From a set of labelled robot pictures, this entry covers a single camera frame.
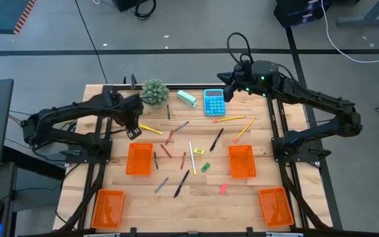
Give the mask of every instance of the black pen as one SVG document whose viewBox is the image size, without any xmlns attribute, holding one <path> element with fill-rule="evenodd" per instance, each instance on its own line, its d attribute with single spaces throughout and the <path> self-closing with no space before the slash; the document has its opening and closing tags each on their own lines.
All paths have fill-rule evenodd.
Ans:
<svg viewBox="0 0 379 237">
<path fill-rule="evenodd" d="M 166 108 L 168 109 L 168 120 L 170 120 L 169 105 L 167 105 Z"/>
<path fill-rule="evenodd" d="M 210 151 L 212 151 L 212 150 L 215 148 L 215 146 L 216 146 L 216 142 L 217 142 L 218 138 L 220 137 L 220 135 L 222 135 L 223 130 L 224 130 L 224 128 L 222 128 L 222 129 L 220 130 L 220 132 L 218 133 L 215 142 L 213 142 L 213 145 L 211 145 Z"/>
<path fill-rule="evenodd" d="M 157 164 L 157 155 L 156 155 L 156 151 L 155 151 L 155 164 L 156 164 L 156 169 L 159 169 L 159 165 Z"/>
<path fill-rule="evenodd" d="M 181 183 L 179 184 L 179 187 L 178 189 L 176 190 L 175 192 L 175 195 L 174 195 L 174 198 L 176 198 L 176 196 L 179 194 L 179 192 L 181 191 L 181 187 L 182 185 L 184 185 L 184 182 L 185 182 L 185 179 L 187 178 L 188 174 L 190 173 L 190 170 L 187 171 L 187 173 L 185 174 L 184 178 L 182 179 Z"/>
</svg>

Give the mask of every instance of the calculator display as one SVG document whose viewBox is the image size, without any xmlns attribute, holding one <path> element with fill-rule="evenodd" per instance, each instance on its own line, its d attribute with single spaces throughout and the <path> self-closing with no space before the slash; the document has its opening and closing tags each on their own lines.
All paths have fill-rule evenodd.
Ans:
<svg viewBox="0 0 379 237">
<path fill-rule="evenodd" d="M 206 92 L 206 96 L 222 96 L 222 92 L 220 91 L 215 91 L 215 92 Z"/>
</svg>

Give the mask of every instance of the black equipment box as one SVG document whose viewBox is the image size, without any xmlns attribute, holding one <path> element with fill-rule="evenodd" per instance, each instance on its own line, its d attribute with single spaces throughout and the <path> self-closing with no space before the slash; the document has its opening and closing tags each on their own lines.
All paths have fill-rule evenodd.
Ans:
<svg viewBox="0 0 379 237">
<path fill-rule="evenodd" d="M 125 11 L 147 0 L 112 0 L 113 4 L 118 7 L 119 11 Z"/>
<path fill-rule="evenodd" d="M 324 9 L 329 7 L 329 0 L 324 0 Z M 283 27 L 290 27 L 321 19 L 324 13 L 321 0 L 277 0 L 274 15 Z"/>
</svg>

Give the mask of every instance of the orange plastic tray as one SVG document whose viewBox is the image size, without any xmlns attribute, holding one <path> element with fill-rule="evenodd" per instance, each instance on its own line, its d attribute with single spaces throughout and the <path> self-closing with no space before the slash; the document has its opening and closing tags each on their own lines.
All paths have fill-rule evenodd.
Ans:
<svg viewBox="0 0 379 237">
<path fill-rule="evenodd" d="M 255 178 L 255 160 L 251 145 L 232 145 L 229 147 L 229 163 L 232 178 Z"/>
<path fill-rule="evenodd" d="M 118 190 L 99 190 L 91 227 L 119 228 L 124 207 L 124 192 Z"/>
<path fill-rule="evenodd" d="M 259 196 L 264 221 L 268 227 L 293 224 L 288 197 L 283 187 L 260 190 Z"/>
<path fill-rule="evenodd" d="M 153 162 L 152 155 L 153 144 L 130 144 L 126 174 L 149 176 Z"/>
</svg>

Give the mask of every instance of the concrete floor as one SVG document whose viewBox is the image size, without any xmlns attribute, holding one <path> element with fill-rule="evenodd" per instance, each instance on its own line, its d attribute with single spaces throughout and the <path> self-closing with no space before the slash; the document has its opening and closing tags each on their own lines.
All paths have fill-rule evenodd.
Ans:
<svg viewBox="0 0 379 237">
<path fill-rule="evenodd" d="M 225 48 L 232 32 L 244 33 L 252 48 L 290 48 L 285 30 L 272 13 L 275 1 L 271 0 L 158 0 L 156 12 L 144 22 L 108 4 L 78 2 L 100 50 Z M 339 16 L 364 15 L 375 2 L 366 0 L 330 8 L 330 34 L 336 45 L 343 49 L 379 49 L 379 26 L 338 28 L 335 24 Z M 145 3 L 142 10 L 150 7 Z M 324 27 L 323 20 L 293 27 L 297 48 L 331 49 Z M 244 44 L 235 39 L 232 47 Z M 37 50 L 92 50 L 73 0 L 38 0 L 19 35 L 0 35 L 0 51 Z M 379 55 L 352 56 L 379 59 Z M 290 54 L 255 54 L 254 58 L 284 64 L 295 72 Z M 333 151 L 327 161 L 343 228 L 379 232 L 379 114 L 374 111 L 379 105 L 379 64 L 360 65 L 341 55 L 300 55 L 300 59 L 310 89 L 357 103 L 363 133 L 354 138 L 328 138 L 323 144 Z M 103 55 L 101 62 L 113 84 L 122 83 L 123 77 L 131 73 L 138 82 L 162 78 L 174 83 L 213 83 L 219 82 L 217 72 L 229 71 L 234 65 L 229 55 L 222 53 Z M 14 79 L 11 109 L 27 113 L 79 101 L 86 84 L 104 83 L 95 55 L 0 57 L 2 78 Z M 316 117 L 330 118 L 320 111 Z M 9 122 L 7 137 L 21 142 L 21 131 L 13 122 Z M 30 152 L 10 142 L 6 145 Z M 60 149 L 64 146 L 42 153 L 58 156 Z M 17 180 L 18 188 L 52 188 L 58 184 L 23 171 Z M 33 198 L 39 203 L 19 213 L 16 234 L 49 232 L 59 191 L 31 190 L 21 194 L 22 200 Z M 27 201 L 17 203 L 19 210 L 27 207 Z"/>
</svg>

